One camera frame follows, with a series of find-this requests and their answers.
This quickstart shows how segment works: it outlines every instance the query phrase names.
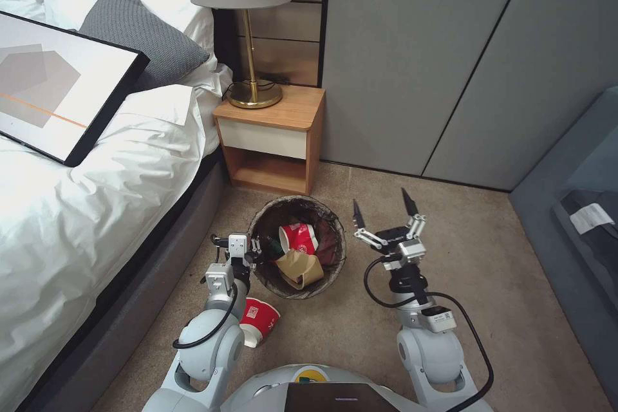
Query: gray pillow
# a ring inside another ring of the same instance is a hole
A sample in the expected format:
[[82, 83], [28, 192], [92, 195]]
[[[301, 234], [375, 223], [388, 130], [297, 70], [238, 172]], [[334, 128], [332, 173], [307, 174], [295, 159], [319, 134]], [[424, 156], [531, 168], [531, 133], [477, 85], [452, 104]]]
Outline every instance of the gray pillow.
[[136, 91], [174, 84], [209, 57], [202, 47], [148, 11], [140, 0], [97, 0], [79, 32], [140, 50], [150, 58], [135, 83]]

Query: gray upholstered bed base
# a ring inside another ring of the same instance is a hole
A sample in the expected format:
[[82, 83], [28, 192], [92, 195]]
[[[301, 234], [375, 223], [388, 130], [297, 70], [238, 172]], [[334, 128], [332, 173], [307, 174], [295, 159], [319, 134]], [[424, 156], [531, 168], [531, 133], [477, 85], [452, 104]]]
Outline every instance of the gray upholstered bed base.
[[225, 168], [204, 178], [148, 262], [38, 392], [28, 412], [87, 412], [142, 340], [200, 246], [217, 211]]

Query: orange line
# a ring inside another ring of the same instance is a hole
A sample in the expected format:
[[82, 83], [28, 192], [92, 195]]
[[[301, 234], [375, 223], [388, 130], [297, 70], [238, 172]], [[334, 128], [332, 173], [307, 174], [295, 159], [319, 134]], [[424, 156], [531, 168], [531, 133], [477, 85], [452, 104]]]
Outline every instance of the orange line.
[[7, 95], [6, 93], [0, 93], [0, 97], [4, 97], [7, 100], [12, 100], [12, 101], [14, 101], [16, 103], [21, 103], [21, 104], [24, 104], [26, 106], [30, 106], [32, 109], [36, 109], [37, 111], [40, 111], [41, 113], [49, 114], [49, 116], [57, 117], [58, 119], [62, 119], [63, 121], [67, 121], [67, 122], [70, 122], [71, 124], [75, 124], [76, 126], [83, 127], [84, 129], [87, 129], [87, 127], [84, 124], [80, 124], [79, 122], [76, 122], [74, 120], [67, 119], [66, 117], [62, 117], [60, 115], [57, 115], [56, 113], [52, 113], [51, 111], [47, 111], [47, 109], [39, 108], [38, 106], [34, 106], [33, 104], [25, 102], [24, 100], [20, 100], [19, 98], [11, 97], [11, 95]]

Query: power cord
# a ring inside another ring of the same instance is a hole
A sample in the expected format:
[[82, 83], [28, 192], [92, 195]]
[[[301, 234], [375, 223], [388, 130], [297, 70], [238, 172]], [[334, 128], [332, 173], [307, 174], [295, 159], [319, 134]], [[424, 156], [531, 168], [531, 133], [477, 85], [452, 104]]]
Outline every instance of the power cord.
[[232, 296], [232, 302], [230, 304], [230, 306], [227, 308], [227, 310], [225, 311], [225, 315], [223, 316], [223, 318], [221, 319], [221, 321], [217, 324], [217, 326], [215, 328], [213, 328], [210, 333], [208, 333], [206, 336], [189, 342], [189, 343], [185, 343], [182, 344], [179, 342], [179, 338], [176, 338], [174, 340], [174, 342], [172, 343], [172, 347], [175, 349], [189, 349], [189, 348], [194, 348], [195, 346], [199, 346], [201, 345], [203, 342], [208, 341], [210, 338], [212, 338], [212, 336], [218, 332], [221, 327], [223, 326], [223, 324], [225, 323], [225, 321], [227, 320], [227, 318], [230, 316], [230, 314], [232, 313], [232, 309], [234, 309], [234, 304], [236, 304], [236, 297], [238, 296], [238, 288], [236, 287], [236, 283], [232, 282], [232, 292], [233, 292], [233, 296]]
[[[281, 84], [284, 83], [282, 82], [269, 82], [268, 84], [258, 84], [257, 86], [260, 87], [262, 90], [268, 90], [271, 89], [275, 86], [275, 84]], [[221, 98], [225, 98], [225, 95], [230, 91], [230, 88], [234, 85], [234, 84], [246, 84], [245, 81], [236, 81], [236, 82], [232, 82], [231, 84], [229, 84], [227, 86], [227, 89], [225, 89], [225, 91], [223, 92], [223, 94], [221, 95]]]
[[[363, 275], [362, 282], [370, 298], [374, 300], [376, 303], [378, 303], [379, 305], [386, 307], [386, 308], [390, 308], [390, 309], [405, 306], [406, 304], [411, 303], [412, 301], [417, 299], [417, 297], [413, 296], [403, 301], [400, 301], [399, 303], [385, 303], [384, 301], [379, 299], [375, 294], [373, 294], [373, 292], [369, 288], [369, 273], [371, 272], [372, 268], [374, 268], [376, 265], [380, 263], [383, 263], [384, 261], [385, 261], [384, 256], [379, 257], [375, 261], [372, 261], [367, 266], [367, 269], [365, 270], [365, 274]], [[474, 404], [476, 401], [481, 399], [489, 391], [489, 389], [494, 383], [494, 369], [491, 366], [491, 362], [489, 362], [489, 357], [487, 356], [487, 352], [485, 351], [485, 348], [483, 347], [483, 343], [481, 342], [481, 339], [479, 338], [478, 333], [476, 333], [476, 329], [474, 328], [474, 324], [472, 323], [472, 320], [468, 316], [468, 313], [465, 311], [464, 307], [459, 303], [459, 301], [457, 301], [453, 296], [447, 295], [446, 293], [426, 292], [425, 295], [446, 298], [458, 307], [459, 311], [461, 311], [463, 315], [463, 318], [465, 319], [468, 326], [470, 327], [470, 331], [472, 332], [472, 335], [474, 336], [474, 340], [476, 341], [478, 350], [481, 352], [481, 356], [483, 357], [483, 360], [485, 361], [485, 365], [487, 366], [487, 382], [485, 382], [483, 387], [479, 389], [477, 393], [470, 396], [468, 399], [460, 402], [459, 404], [445, 411], [445, 412], [460, 412], [461, 410], [464, 410], [465, 408], [469, 407], [471, 404]]]

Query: bed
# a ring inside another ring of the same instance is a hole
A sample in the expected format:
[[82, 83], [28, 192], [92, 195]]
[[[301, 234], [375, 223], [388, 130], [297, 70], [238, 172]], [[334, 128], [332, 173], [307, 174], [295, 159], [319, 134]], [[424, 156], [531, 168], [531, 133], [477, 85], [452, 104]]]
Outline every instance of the bed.
[[[0, 0], [0, 9], [77, 29], [94, 1], [71, 0], [64, 13], [45, 0]], [[179, 84], [128, 96], [78, 167], [0, 138], [0, 163], [11, 171], [0, 180], [3, 411], [89, 410], [216, 212], [225, 170], [212, 110], [231, 82], [221, 57], [236, 60], [233, 20], [215, 17], [209, 32], [210, 10], [162, 8], [161, 19], [211, 47], [209, 61]]]

